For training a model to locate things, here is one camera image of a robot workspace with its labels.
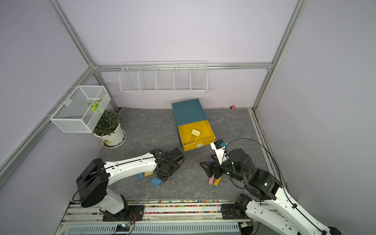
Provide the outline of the yellow binder clip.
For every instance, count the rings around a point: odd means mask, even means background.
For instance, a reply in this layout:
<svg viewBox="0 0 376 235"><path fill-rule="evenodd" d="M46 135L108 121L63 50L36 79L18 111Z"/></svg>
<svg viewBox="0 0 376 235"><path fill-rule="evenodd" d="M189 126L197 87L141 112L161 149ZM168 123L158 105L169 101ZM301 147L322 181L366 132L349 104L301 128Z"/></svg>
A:
<svg viewBox="0 0 376 235"><path fill-rule="evenodd" d="M144 177L148 177L148 176L151 176L151 175L153 175L154 174L154 172L144 172Z"/></svg>
<svg viewBox="0 0 376 235"><path fill-rule="evenodd" d="M197 130L197 129L193 129L193 130L191 131L191 135L192 135L192 137L191 137L191 139L190 139L190 141L189 141L189 144L193 143L193 141L196 139L196 137L199 137L200 134L201 134L201 132L200 132L199 130Z"/></svg>

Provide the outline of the yellow top drawer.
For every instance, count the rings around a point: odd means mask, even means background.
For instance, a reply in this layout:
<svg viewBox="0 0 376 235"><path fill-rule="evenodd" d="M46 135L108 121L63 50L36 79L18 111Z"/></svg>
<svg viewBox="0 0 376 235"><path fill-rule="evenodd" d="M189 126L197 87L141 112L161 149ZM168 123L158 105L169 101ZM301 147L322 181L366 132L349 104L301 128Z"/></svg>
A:
<svg viewBox="0 0 376 235"><path fill-rule="evenodd" d="M180 125L178 130L184 151L210 145L216 140L208 120Z"/></svg>

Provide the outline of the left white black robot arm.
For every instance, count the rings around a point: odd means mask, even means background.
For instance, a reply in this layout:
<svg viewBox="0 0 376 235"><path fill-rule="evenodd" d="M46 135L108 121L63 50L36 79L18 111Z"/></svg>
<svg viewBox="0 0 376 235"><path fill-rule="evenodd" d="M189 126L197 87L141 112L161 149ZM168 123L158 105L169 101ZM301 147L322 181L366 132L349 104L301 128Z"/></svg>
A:
<svg viewBox="0 0 376 235"><path fill-rule="evenodd" d="M144 208L129 206L125 197L109 186L145 172L153 172L158 180L166 182L184 161L184 155L178 148L169 152L155 149L139 157L114 162L96 158L76 179L78 202L83 208L98 207L104 222L140 221Z"/></svg>

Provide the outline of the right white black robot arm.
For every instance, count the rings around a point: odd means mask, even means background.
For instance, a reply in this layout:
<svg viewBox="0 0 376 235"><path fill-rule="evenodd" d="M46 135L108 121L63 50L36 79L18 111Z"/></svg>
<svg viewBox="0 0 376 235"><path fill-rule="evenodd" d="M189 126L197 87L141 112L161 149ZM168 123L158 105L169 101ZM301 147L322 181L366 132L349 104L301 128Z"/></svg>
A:
<svg viewBox="0 0 376 235"><path fill-rule="evenodd" d="M270 172L257 168L243 149L226 153L217 149L211 162L200 162L208 177L227 175L244 185L249 196L241 194L234 208L242 216L256 220L280 235L339 235L336 227L329 227L315 219L285 190Z"/></svg>

